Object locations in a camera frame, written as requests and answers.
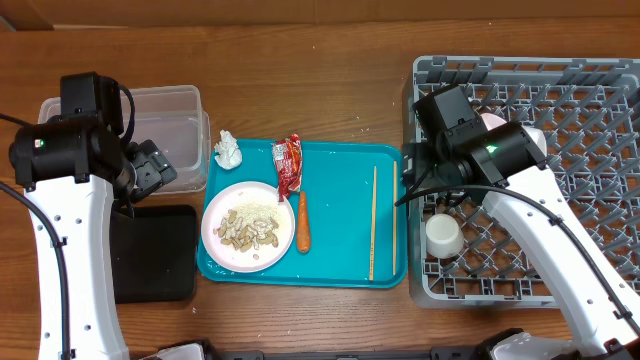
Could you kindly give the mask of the white cup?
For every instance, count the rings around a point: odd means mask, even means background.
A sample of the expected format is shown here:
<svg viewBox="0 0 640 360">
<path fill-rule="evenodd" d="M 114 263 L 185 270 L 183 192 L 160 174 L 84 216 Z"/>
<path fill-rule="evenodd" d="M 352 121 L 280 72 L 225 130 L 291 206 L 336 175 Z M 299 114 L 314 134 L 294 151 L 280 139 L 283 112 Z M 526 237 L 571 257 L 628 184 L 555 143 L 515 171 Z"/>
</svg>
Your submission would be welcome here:
<svg viewBox="0 0 640 360">
<path fill-rule="evenodd" d="M 464 244 L 464 236 L 456 219 L 448 214 L 431 216 L 425 226 L 427 252 L 439 259 L 457 255 Z"/>
</svg>

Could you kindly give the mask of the red snack wrapper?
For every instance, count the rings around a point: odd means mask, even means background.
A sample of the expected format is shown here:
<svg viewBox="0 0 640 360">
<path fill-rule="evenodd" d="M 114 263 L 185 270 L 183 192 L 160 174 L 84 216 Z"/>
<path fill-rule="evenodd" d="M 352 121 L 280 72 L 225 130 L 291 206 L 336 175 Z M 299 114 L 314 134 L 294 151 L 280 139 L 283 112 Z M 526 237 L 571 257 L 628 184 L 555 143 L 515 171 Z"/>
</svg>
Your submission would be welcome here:
<svg viewBox="0 0 640 360">
<path fill-rule="evenodd" d="M 292 134 L 272 144 L 272 157 L 278 178 L 279 201 L 299 192 L 302 182 L 302 147 L 298 134 Z"/>
</svg>

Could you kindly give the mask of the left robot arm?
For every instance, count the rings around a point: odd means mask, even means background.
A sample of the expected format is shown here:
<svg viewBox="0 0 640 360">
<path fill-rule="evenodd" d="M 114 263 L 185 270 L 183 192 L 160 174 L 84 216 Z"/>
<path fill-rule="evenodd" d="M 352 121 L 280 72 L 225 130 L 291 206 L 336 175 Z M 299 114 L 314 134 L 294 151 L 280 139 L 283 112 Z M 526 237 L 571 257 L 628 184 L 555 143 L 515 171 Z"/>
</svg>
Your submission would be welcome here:
<svg viewBox="0 0 640 360">
<path fill-rule="evenodd" d="M 155 143 L 133 141 L 131 92 L 95 72 L 60 80 L 59 114 L 19 129 L 9 146 L 35 235 L 42 359 L 126 359 L 110 256 L 114 210 L 169 184 L 177 172 Z"/>
</svg>

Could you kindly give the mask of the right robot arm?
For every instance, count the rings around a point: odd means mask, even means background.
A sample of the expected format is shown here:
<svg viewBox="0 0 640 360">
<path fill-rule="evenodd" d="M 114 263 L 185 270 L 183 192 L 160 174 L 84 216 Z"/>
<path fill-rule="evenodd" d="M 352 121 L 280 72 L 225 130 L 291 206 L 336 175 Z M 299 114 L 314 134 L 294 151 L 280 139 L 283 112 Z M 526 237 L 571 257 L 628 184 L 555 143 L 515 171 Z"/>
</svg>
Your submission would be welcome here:
<svg viewBox="0 0 640 360">
<path fill-rule="evenodd" d="M 537 129 L 500 119 L 489 125 L 452 84 L 417 100 L 426 159 L 397 200 L 461 191 L 481 204 L 517 242 L 550 290 L 569 341 L 508 329 L 478 344 L 475 359 L 636 359 L 639 296 L 591 239 L 547 165 Z"/>
</svg>

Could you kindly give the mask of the wooden chopstick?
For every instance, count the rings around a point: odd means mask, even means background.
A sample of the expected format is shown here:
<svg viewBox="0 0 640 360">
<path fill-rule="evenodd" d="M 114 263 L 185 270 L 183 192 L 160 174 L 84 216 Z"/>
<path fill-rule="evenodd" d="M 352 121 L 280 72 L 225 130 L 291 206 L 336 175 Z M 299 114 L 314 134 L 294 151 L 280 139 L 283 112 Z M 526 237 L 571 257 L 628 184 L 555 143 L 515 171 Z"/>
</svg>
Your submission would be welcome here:
<svg viewBox="0 0 640 360">
<path fill-rule="evenodd" d="M 377 179 L 378 179 L 378 171 L 377 171 L 377 167 L 374 166 L 373 180 L 372 180 L 372 201 L 371 201 L 369 281 L 373 281 L 375 278 Z"/>
<path fill-rule="evenodd" d="M 397 207 L 395 205 L 397 201 L 398 192 L 398 165 L 397 162 L 393 162 L 393 197 L 392 197 L 392 275 L 395 276 L 397 272 Z"/>
</svg>

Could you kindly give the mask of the white bowl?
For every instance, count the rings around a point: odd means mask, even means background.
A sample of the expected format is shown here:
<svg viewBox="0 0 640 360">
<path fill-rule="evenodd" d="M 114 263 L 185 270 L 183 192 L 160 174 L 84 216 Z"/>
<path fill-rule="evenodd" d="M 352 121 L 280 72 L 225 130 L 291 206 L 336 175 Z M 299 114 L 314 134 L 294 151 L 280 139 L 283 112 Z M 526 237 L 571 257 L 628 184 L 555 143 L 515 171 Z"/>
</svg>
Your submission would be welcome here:
<svg viewBox="0 0 640 360">
<path fill-rule="evenodd" d="M 547 142 L 544 135 L 544 132 L 540 129 L 524 126 L 523 129 L 527 132 L 528 136 L 531 140 L 536 144 L 536 146 L 540 149 L 544 156 L 547 156 Z"/>
</svg>

